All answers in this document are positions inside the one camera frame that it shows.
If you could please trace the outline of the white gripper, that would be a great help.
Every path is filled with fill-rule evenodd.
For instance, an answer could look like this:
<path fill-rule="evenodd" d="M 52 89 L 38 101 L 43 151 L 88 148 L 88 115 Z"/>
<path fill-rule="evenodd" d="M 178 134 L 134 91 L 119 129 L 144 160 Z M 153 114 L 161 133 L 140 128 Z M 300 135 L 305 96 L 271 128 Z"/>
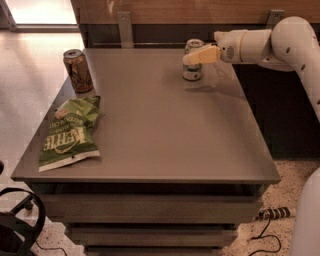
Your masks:
<path fill-rule="evenodd" d="M 183 56 L 183 63 L 185 65 L 214 63 L 219 61 L 221 56 L 224 62 L 240 64 L 243 62 L 241 49 L 246 33 L 246 30 L 216 31 L 214 39 L 218 47 L 209 45 L 194 50 Z"/>

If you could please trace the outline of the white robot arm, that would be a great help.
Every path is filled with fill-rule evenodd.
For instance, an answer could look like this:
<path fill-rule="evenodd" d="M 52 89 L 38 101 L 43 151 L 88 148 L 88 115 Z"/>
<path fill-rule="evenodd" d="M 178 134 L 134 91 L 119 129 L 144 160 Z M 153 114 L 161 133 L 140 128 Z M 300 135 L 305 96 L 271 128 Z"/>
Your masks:
<path fill-rule="evenodd" d="M 308 21 L 287 17 L 271 29 L 215 32 L 217 44 L 183 56 L 185 65 L 257 64 L 297 73 L 314 113 L 320 120 L 320 46 Z M 320 168 L 303 186 L 296 210 L 289 256 L 320 256 Z"/>

